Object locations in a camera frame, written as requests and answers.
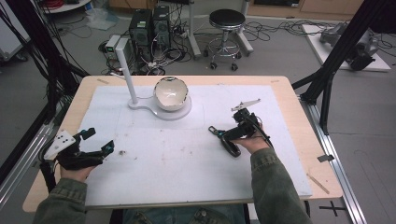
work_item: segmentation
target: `gray floor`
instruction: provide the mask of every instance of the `gray floor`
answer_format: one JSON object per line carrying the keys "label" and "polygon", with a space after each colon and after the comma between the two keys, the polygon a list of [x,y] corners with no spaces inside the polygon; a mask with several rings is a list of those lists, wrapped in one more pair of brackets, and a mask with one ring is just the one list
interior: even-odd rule
{"label": "gray floor", "polygon": [[[83,16],[83,12],[74,11],[58,16],[56,21],[77,21]],[[197,26],[206,20],[197,19]],[[248,20],[273,26],[281,23],[279,20],[263,18]],[[124,33],[129,21],[119,20],[117,26],[108,31],[90,30],[84,26],[85,23],[84,20],[73,24],[70,27],[73,34],[66,34],[62,40],[84,69],[93,75],[100,75],[106,69],[106,64],[103,54],[97,49],[99,44],[108,40],[111,34]],[[251,42],[255,51],[250,57],[238,61],[239,69],[235,72],[231,71],[231,64],[227,60],[220,60],[218,69],[211,70],[208,68],[209,59],[202,58],[187,63],[173,63],[165,67],[166,75],[205,75],[207,78],[213,75],[285,76],[293,83],[319,69],[318,58],[304,36],[291,35],[285,31],[268,34],[271,36],[270,41]],[[203,49],[208,38],[197,36],[197,39]],[[396,45],[394,37],[386,36],[386,39]],[[391,71],[337,72],[332,88],[329,131],[367,222],[386,224],[396,223],[396,74],[393,65],[396,58],[383,52],[378,54],[392,68]],[[10,62],[0,67],[0,71],[0,90],[3,93],[0,100],[2,164],[46,103],[46,82],[32,61]],[[304,89],[300,88],[296,92],[302,93]],[[31,222],[33,214],[24,213],[21,206],[36,173],[36,168],[29,169],[0,211],[2,223]],[[334,200],[333,203],[334,206],[344,207],[342,200]],[[336,216],[332,210],[318,208],[330,204],[329,201],[311,203],[314,223],[350,222],[346,211],[339,210]],[[106,216],[108,213],[101,211],[90,212],[87,223],[105,223],[105,219],[100,217]]]}

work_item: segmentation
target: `table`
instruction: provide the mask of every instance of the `table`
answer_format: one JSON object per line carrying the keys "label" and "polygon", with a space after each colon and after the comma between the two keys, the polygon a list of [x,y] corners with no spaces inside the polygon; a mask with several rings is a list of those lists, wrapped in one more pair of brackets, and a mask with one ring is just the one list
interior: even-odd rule
{"label": "table", "polygon": [[[330,164],[319,162],[317,159],[317,157],[324,154],[323,150],[301,108],[297,96],[285,77],[181,76],[178,78],[184,80],[187,85],[228,84],[271,86],[304,170],[309,174],[308,179],[313,195],[302,199],[333,199],[342,196],[342,190]],[[134,84],[136,86],[154,86],[159,79],[160,77],[134,77]],[[125,82],[117,77],[85,77],[60,129],[66,129],[71,134],[78,131],[96,87],[124,85],[126,85]],[[38,174],[23,204],[23,210],[34,212],[38,204],[47,196],[47,188],[42,174]]]}

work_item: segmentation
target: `jacket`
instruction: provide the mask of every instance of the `jacket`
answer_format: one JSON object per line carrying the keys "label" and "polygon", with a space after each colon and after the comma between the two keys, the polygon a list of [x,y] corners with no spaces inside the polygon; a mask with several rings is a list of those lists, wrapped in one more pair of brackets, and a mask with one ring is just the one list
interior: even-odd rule
{"label": "jacket", "polygon": [[[272,148],[250,157],[253,200],[260,223],[312,223],[300,202],[291,178]],[[37,208],[34,223],[85,223],[87,185],[62,178]]]}

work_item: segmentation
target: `person's right hand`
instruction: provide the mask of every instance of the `person's right hand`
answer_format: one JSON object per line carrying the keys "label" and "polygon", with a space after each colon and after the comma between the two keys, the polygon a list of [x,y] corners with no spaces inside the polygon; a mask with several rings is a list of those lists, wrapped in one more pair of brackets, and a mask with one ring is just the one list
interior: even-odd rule
{"label": "person's right hand", "polygon": [[259,149],[270,147],[264,141],[262,135],[258,131],[256,131],[249,138],[238,138],[238,139],[232,140],[231,142],[233,142],[235,144],[239,144],[242,147],[245,147],[247,149],[247,151],[250,152],[250,154],[253,154],[254,152],[256,152]]}
{"label": "person's right hand", "polygon": [[85,183],[85,179],[96,166],[83,168],[80,170],[66,170],[61,166],[61,178],[74,179]]}

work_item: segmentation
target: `stool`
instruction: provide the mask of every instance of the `stool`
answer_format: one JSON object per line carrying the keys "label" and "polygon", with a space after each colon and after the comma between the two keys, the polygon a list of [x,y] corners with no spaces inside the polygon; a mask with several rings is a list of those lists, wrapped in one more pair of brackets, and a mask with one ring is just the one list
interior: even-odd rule
{"label": "stool", "polygon": [[236,42],[228,39],[228,33],[234,30],[238,30],[245,22],[245,16],[235,10],[231,9],[219,9],[210,14],[210,24],[223,31],[222,38],[216,38],[209,42],[204,51],[204,56],[208,56],[208,51],[213,53],[212,62],[210,68],[216,69],[218,65],[215,63],[215,57],[233,57],[233,63],[231,69],[235,71],[238,66],[235,63],[235,59],[242,57],[240,48]]}

